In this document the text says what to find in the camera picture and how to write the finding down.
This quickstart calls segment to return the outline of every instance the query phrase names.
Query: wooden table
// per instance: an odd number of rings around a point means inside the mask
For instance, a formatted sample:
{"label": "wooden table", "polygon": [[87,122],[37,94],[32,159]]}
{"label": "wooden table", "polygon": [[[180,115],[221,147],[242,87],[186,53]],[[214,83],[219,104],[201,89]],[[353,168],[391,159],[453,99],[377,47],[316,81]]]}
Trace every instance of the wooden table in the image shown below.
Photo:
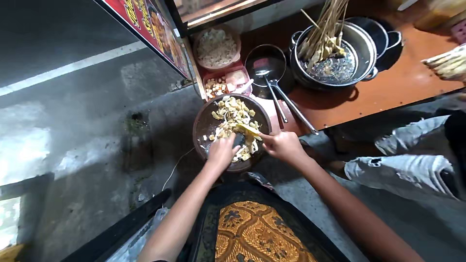
{"label": "wooden table", "polygon": [[[357,10],[367,2],[363,11]],[[324,129],[360,117],[406,105],[426,98],[464,87],[461,82],[442,81],[420,61],[449,51],[457,46],[449,36],[442,36],[417,30],[412,22],[422,14],[422,1],[403,12],[393,12],[382,3],[377,5],[368,0],[352,0],[347,17],[369,15],[385,19],[403,34],[404,48],[396,64],[380,72],[368,82],[359,82],[354,89],[339,92],[321,92],[305,89],[297,84],[289,97],[318,129]],[[301,13],[287,17],[276,23],[258,28],[241,35],[241,57],[261,44],[274,44],[287,49],[291,35],[309,26],[309,21]],[[270,116],[272,129],[279,130],[277,114],[272,100],[257,98]],[[285,131],[299,135],[309,133],[298,119],[295,119],[283,104],[288,118]]]}

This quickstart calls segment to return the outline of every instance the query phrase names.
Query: saucepan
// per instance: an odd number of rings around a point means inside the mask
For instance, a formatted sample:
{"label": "saucepan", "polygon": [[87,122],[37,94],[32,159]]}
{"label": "saucepan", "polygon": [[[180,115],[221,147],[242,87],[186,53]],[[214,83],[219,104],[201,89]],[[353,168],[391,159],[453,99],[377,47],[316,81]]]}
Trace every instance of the saucepan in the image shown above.
{"label": "saucepan", "polygon": [[306,65],[298,57],[298,47],[306,39],[313,26],[304,31],[299,31],[291,37],[290,65],[295,79],[304,87],[317,90],[341,90],[352,87],[359,81],[369,81],[376,77],[378,70],[375,67],[377,61],[376,46],[369,34],[359,26],[350,23],[343,23],[342,43],[347,51],[345,58],[329,58],[332,61],[332,75],[318,76],[308,72]]}

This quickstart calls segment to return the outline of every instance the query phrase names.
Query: plastic container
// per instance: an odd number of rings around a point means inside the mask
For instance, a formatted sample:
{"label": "plastic container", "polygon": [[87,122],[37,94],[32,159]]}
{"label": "plastic container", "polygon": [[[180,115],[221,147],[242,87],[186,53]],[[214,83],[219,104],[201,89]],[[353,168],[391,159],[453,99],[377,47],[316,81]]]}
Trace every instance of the plastic container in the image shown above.
{"label": "plastic container", "polygon": [[223,76],[226,76],[228,73],[231,73],[237,70],[242,70],[244,74],[246,75],[246,82],[249,81],[249,75],[247,74],[246,68],[244,66],[235,66],[235,67],[224,69],[222,71],[213,72],[213,73],[210,73],[204,76],[204,78],[202,78],[202,83],[204,84],[204,88],[207,84],[207,80],[212,79],[212,78],[219,79],[219,78],[222,78]]}
{"label": "plastic container", "polygon": [[[222,29],[223,31],[225,31],[225,33],[227,34],[231,34],[233,40],[235,41],[236,43],[236,54],[235,56],[233,57],[232,61],[227,63],[227,64],[223,64],[222,66],[219,66],[219,67],[209,67],[209,66],[206,66],[206,65],[203,65],[199,59],[198,59],[198,46],[199,46],[199,40],[200,38],[202,37],[202,35],[209,31],[210,29]],[[240,52],[241,52],[241,39],[240,39],[240,35],[238,33],[236,33],[235,31],[233,31],[233,29],[231,29],[229,26],[227,25],[218,25],[218,26],[214,26],[212,28],[209,28],[209,29],[206,29],[202,32],[199,33],[199,35],[196,37],[196,39],[194,40],[194,45],[193,45],[193,49],[192,49],[192,52],[194,54],[194,59],[196,60],[196,63],[198,65],[200,65],[201,67],[207,69],[208,71],[210,72],[217,72],[217,71],[222,71],[230,66],[233,65],[233,63],[235,63],[236,61],[238,61],[241,56],[240,56]]]}
{"label": "plastic container", "polygon": [[452,34],[458,39],[460,44],[466,43],[466,20],[452,27]]}

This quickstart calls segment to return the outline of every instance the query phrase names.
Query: hand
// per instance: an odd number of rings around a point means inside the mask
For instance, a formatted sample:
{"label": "hand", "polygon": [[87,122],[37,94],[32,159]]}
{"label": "hand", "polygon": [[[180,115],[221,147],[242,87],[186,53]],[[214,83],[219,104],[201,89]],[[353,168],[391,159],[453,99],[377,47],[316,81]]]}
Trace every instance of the hand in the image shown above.
{"label": "hand", "polygon": [[231,163],[233,156],[241,148],[240,145],[233,147],[236,134],[232,133],[228,138],[220,138],[213,142],[209,149],[207,163],[220,171],[224,171]]}
{"label": "hand", "polygon": [[274,158],[293,164],[307,157],[294,132],[280,132],[274,136],[259,134],[259,136],[264,140],[262,144],[264,149]]}

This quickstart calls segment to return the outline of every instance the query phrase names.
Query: glass display case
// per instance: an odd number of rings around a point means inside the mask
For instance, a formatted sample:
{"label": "glass display case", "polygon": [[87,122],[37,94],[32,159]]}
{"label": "glass display case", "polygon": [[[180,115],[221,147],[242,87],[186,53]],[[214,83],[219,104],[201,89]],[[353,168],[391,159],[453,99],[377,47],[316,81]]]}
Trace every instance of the glass display case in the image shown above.
{"label": "glass display case", "polygon": [[281,0],[165,0],[181,37],[224,23]]}

